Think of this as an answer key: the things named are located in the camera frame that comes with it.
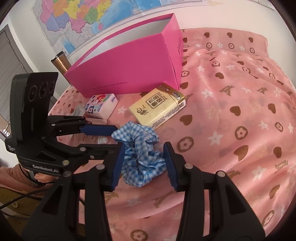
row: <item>tissue pack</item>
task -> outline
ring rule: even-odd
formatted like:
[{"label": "tissue pack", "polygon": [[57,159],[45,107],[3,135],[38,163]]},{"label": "tissue pack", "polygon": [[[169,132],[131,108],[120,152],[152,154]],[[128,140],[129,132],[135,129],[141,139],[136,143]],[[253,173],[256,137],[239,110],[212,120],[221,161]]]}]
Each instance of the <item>tissue pack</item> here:
[{"label": "tissue pack", "polygon": [[114,94],[94,95],[85,106],[85,115],[90,118],[107,120],[118,103]]},{"label": "tissue pack", "polygon": [[156,129],[185,106],[185,96],[163,83],[129,109],[141,125]]}]

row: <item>camera lens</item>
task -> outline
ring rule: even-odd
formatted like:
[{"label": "camera lens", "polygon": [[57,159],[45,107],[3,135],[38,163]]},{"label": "camera lens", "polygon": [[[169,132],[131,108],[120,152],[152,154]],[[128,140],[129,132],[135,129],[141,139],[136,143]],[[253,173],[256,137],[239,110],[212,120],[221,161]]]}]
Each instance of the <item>camera lens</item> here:
[{"label": "camera lens", "polygon": [[47,81],[44,81],[40,87],[40,90],[39,90],[40,98],[45,96],[47,88],[48,88],[48,83],[47,83]]},{"label": "camera lens", "polygon": [[37,94],[37,87],[34,85],[31,87],[29,91],[29,101],[33,101]]},{"label": "camera lens", "polygon": [[49,92],[51,93],[54,90],[54,82],[52,82],[49,86]]}]

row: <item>checkered fabric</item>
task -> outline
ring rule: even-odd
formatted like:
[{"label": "checkered fabric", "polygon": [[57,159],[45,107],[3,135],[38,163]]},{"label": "checkered fabric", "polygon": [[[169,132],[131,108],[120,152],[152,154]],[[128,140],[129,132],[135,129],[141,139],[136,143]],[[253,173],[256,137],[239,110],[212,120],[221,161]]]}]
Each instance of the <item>checkered fabric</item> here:
[{"label": "checkered fabric", "polygon": [[121,171],[125,183],[142,187],[166,170],[163,153],[154,151],[159,137],[152,128],[129,121],[113,132],[112,138],[126,146]]}]

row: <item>white power switch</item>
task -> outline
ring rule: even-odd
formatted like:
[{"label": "white power switch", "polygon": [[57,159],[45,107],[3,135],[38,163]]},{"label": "white power switch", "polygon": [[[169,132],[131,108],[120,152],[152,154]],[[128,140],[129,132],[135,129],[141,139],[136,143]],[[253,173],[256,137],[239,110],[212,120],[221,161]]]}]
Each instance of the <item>white power switch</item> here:
[{"label": "white power switch", "polygon": [[271,4],[271,2],[269,0],[259,0],[259,4],[262,4],[266,7],[269,7],[273,10],[275,10],[275,7]]}]

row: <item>map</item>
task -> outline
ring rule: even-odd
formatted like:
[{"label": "map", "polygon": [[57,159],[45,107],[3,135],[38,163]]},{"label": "map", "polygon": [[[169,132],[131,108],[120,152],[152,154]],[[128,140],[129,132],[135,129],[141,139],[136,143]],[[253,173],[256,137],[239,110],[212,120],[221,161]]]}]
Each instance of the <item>map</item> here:
[{"label": "map", "polygon": [[186,2],[207,0],[36,0],[33,12],[55,51],[69,55],[123,19],[154,8]]}]

